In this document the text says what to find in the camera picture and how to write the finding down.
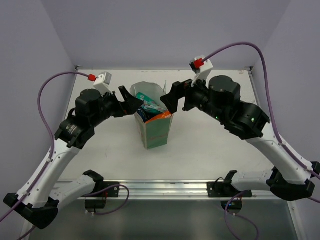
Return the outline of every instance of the black mounting bracket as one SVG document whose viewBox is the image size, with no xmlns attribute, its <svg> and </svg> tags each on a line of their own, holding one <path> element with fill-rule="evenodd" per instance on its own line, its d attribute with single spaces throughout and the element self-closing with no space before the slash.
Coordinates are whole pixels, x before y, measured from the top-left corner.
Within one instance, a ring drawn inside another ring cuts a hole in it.
<svg viewBox="0 0 320 240">
<path fill-rule="evenodd" d="M 216 181 L 209 181 L 206 183 L 206 190 L 208 192 L 209 198 L 232 198 L 233 196 L 240 193 L 237 189 L 235 189 L 231 183 L 233 176 L 238 171 L 233 170 L 230 171 L 223 181 L 219 181 L 219 178 Z M 243 193 L 243 198 L 251 198 L 252 192 L 248 190 Z"/>
<path fill-rule="evenodd" d="M 94 188 L 92 193 L 99 192 L 107 187 L 112 185 L 119 185 L 118 181 L 102 181 Z M 94 212 L 96 209 L 104 209 L 107 204 L 107 198 L 117 198 L 119 196 L 119 187 L 113 187 L 106 192 L 98 194 L 94 196 L 94 199 L 86 198 L 84 201 L 84 207 L 86 210 L 93 210 Z"/>
</svg>

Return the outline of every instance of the cable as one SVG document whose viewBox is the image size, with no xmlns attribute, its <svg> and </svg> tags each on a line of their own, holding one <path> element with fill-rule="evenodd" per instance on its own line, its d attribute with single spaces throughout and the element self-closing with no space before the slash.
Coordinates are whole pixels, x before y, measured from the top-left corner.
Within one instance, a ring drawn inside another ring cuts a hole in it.
<svg viewBox="0 0 320 240">
<path fill-rule="evenodd" d="M 24 239 L 26 236 L 28 236 L 33 230 L 35 230 L 36 229 L 36 226 L 35 225 L 33 225 L 32 226 L 32 228 L 30 228 L 30 230 L 29 231 L 27 231 L 25 234 L 23 234 L 21 237 L 19 237 L 17 240 L 22 240 L 22 239 Z"/>
<path fill-rule="evenodd" d="M 50 136 L 50 142 L 51 142 L 51 147 L 50 147 L 50 152 L 49 152 L 49 159 L 52 158 L 53 154 L 54 154 L 54 149 L 55 149 L 55 139 L 54 139 L 54 135 L 45 119 L 45 116 L 43 114 L 43 111 L 42 111 L 42 108 L 41 108 L 41 95 L 42 95 L 42 92 L 45 88 L 45 86 L 50 82 L 52 81 L 53 79 L 59 77 L 59 76 L 62 76 L 62 75 L 67 75 L 67 74 L 78 74 L 78 75 L 82 75 L 84 77 L 89 77 L 87 74 L 84 74 L 84 73 L 81 73 L 81 72 L 73 72 L 73 71 L 66 71 L 66 72 L 61 72 L 61 73 L 58 73 L 52 77 L 50 77 L 47 81 L 44 82 L 44 84 L 41 86 L 40 90 L 39 90 L 39 93 L 38 93 L 38 98 L 37 98 L 37 105 L 38 105 L 38 111 L 39 111 L 39 114 L 40 114 L 40 117 L 49 133 L 49 136 Z M 41 176 L 43 175 L 43 173 L 45 172 L 47 166 L 49 165 L 49 162 L 45 162 L 45 164 L 43 165 L 41 171 L 39 172 L 39 174 L 36 176 L 36 178 L 34 179 L 34 181 L 31 183 L 31 185 L 29 186 L 29 188 L 26 190 L 26 193 L 30 193 L 30 191 L 34 188 L 34 186 L 37 184 L 38 180 L 41 178 Z M 2 217 L 0 217 L 0 223 L 6 218 L 8 217 L 16 208 L 17 206 L 19 206 L 20 203 L 23 202 L 23 200 L 25 200 L 25 198 L 27 197 L 27 195 L 23 195 L 21 197 L 21 199 L 12 207 L 10 208 L 10 210 L 8 212 L 6 212 Z"/>
<path fill-rule="evenodd" d="M 214 182 L 213 185 L 212 185 L 212 188 L 213 188 L 213 190 L 214 190 L 215 192 L 217 192 L 216 184 L 217 184 L 217 182 L 218 182 L 220 179 L 225 180 L 223 177 L 218 177 L 217 180 L 215 180 L 215 182 Z"/>
<path fill-rule="evenodd" d="M 102 215 L 108 215 L 108 214 L 112 214 L 112 213 L 118 211 L 118 210 L 121 209 L 124 205 L 126 205 L 126 203 L 128 202 L 129 196 L 130 196 L 130 191 L 129 191 L 129 188 L 127 188 L 125 185 L 122 185 L 122 184 L 115 184 L 115 185 L 112 185 L 112 186 L 108 186 L 108 187 L 106 187 L 105 189 L 102 189 L 101 191 L 97 191 L 97 192 L 94 192 L 94 193 L 86 194 L 86 195 L 84 195 L 84 197 L 93 197 L 93 196 L 95 196 L 95 195 L 104 193 L 104 192 L 108 191 L 109 189 L 119 188 L 119 187 L 125 188 L 126 191 L 128 192 L 125 201 L 124 201 L 120 206 L 118 206 L 118 207 L 117 207 L 116 209 L 114 209 L 114 210 L 107 211 L 107 212 L 93 212 L 93 211 L 90 211 L 89 213 L 92 213 L 92 214 L 94 214 L 94 215 L 101 215 L 101 216 L 102 216 Z"/>
<path fill-rule="evenodd" d="M 242 196 L 245 192 L 246 192 L 246 191 L 242 191 L 242 192 L 238 193 L 237 195 L 233 196 L 233 198 L 231 198 L 231 199 L 228 201 L 228 203 L 226 204 L 225 209 L 224 209 L 224 221 L 225 221 L 225 224 L 226 224 L 227 228 L 229 229 L 230 233 L 232 233 L 232 235 L 233 235 L 236 239 L 238 239 L 238 240 L 241 240 L 241 238 L 238 237 L 238 235 L 232 230 L 231 226 L 229 225 L 229 223 L 228 223 L 228 221 L 227 221 L 227 214 L 229 213 L 229 212 L 228 212 L 228 207 L 229 207 L 229 204 L 230 204 L 234 199 Z M 251 224 L 254 226 L 254 228 L 255 228 L 255 230 L 256 230 L 256 236 L 255 236 L 254 240 L 258 240 L 258 239 L 259 239 L 259 236 L 260 236 L 260 232 L 259 232 L 259 229 L 258 229 L 257 225 L 256 225 L 253 221 L 251 221 L 250 219 L 246 218 L 245 216 L 242 216 L 242 215 L 240 215 L 240 214 L 236 214 L 236 216 L 239 217 L 239 218 L 242 218 L 242 219 L 246 220 L 247 222 L 251 223 Z"/>
<path fill-rule="evenodd" d="M 308 167 L 306 165 L 304 165 L 286 145 L 283 144 L 283 141 L 282 141 L 282 139 L 280 137 L 280 134 L 279 134 L 279 131 L 278 131 L 278 128 L 277 128 L 277 125 L 276 125 L 274 111 L 273 111 L 272 104 L 271 104 L 266 60 L 265 60 L 265 57 L 264 57 L 261 49 L 257 45 L 255 45 L 255 44 L 253 44 L 251 42 L 246 42 L 246 41 L 235 42 L 235 43 L 231 43 L 229 45 L 226 45 L 224 47 L 221 47 L 218 50 L 214 51 L 213 53 L 209 54 L 204 59 L 202 59 L 202 62 L 207 61 L 208 59 L 212 58 L 213 56 L 217 55 L 218 53 L 220 53 L 220 52 L 222 52 L 222 51 L 224 51 L 226 49 L 229 49 L 229 48 L 235 47 L 235 46 L 241 46 L 241 45 L 246 45 L 246 46 L 250 46 L 250 47 L 254 48 L 258 52 L 258 54 L 259 54 L 259 56 L 261 58 L 262 68 L 263 68 L 263 75 L 264 75 L 264 85 L 265 85 L 266 100 L 267 100 L 267 103 L 268 103 L 269 112 L 270 112 L 270 118 L 271 118 L 271 122 L 272 122 L 272 128 L 273 128 L 274 135 L 275 135 L 276 139 L 282 145 L 283 149 L 290 155 L 290 157 L 292 157 L 292 159 L 298 165 L 300 165 L 303 169 L 308 169 Z M 320 175 L 319 174 L 315 173 L 313 170 L 308 170 L 308 172 L 310 172 L 313 176 L 315 176 L 317 179 L 320 180 Z"/>
<path fill-rule="evenodd" d="M 316 203 L 318 203 L 318 204 L 320 204 L 320 200 L 318 200 L 318 199 L 315 199 L 315 198 L 313 198 L 313 197 L 308 197 L 308 199 L 311 200 L 311 201 L 314 201 L 314 202 L 316 202 Z"/>
</svg>

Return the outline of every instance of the black clamp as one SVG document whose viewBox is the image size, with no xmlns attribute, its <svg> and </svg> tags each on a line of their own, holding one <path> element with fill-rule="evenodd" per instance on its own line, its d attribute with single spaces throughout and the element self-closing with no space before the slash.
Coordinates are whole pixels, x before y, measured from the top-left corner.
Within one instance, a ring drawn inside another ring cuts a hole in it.
<svg viewBox="0 0 320 240">
<path fill-rule="evenodd" d="M 104 181 L 104 178 L 96 173 L 95 171 L 89 170 L 83 173 L 83 175 L 89 176 L 93 179 L 95 182 L 95 187 L 93 191 L 91 192 L 96 193 L 103 189 L 106 189 L 112 185 L 119 185 L 120 182 L 118 181 Z M 97 194 L 95 199 L 86 198 L 84 201 L 84 207 L 86 210 L 90 211 L 96 211 L 96 209 L 104 209 L 107 204 L 107 197 L 108 198 L 117 198 L 119 196 L 119 187 L 112 187 L 109 190 L 102 192 L 100 194 Z"/>
<path fill-rule="evenodd" d="M 238 171 L 230 171 L 225 177 L 224 181 L 219 181 L 218 178 L 216 181 L 210 181 L 206 184 L 206 190 L 208 192 L 209 198 L 232 198 L 233 196 L 240 193 L 237 189 L 232 186 L 232 178 Z M 243 198 L 251 198 L 252 192 L 248 190 L 243 193 Z"/>
</svg>

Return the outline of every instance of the orange object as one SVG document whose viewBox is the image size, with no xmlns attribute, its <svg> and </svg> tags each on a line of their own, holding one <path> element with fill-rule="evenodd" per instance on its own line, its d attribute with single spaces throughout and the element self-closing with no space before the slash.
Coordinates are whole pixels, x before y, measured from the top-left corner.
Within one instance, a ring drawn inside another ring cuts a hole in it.
<svg viewBox="0 0 320 240">
<path fill-rule="evenodd" d="M 167 118 L 171 118 L 172 114 L 169 111 L 165 111 L 164 113 L 161 113 L 157 116 L 154 116 L 153 118 L 151 118 L 150 120 L 146 121 L 145 123 L 150 123 L 153 120 L 157 120 L 157 119 L 167 119 Z"/>
</svg>

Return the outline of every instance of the metal frame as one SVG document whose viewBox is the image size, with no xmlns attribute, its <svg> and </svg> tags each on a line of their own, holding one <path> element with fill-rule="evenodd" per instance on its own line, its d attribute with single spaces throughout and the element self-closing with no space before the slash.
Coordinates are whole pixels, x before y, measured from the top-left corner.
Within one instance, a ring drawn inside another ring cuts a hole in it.
<svg viewBox="0 0 320 240">
<path fill-rule="evenodd" d="M 130 189 L 130 200 L 212 200 L 221 201 L 230 198 L 209 198 L 207 182 L 215 180 L 105 180 L 105 182 L 120 182 Z M 60 179 L 54 188 L 60 188 L 72 180 Z M 246 200 L 279 200 L 271 192 L 252 191 L 253 197 Z M 120 188 L 119 197 L 123 200 L 127 191 Z"/>
</svg>

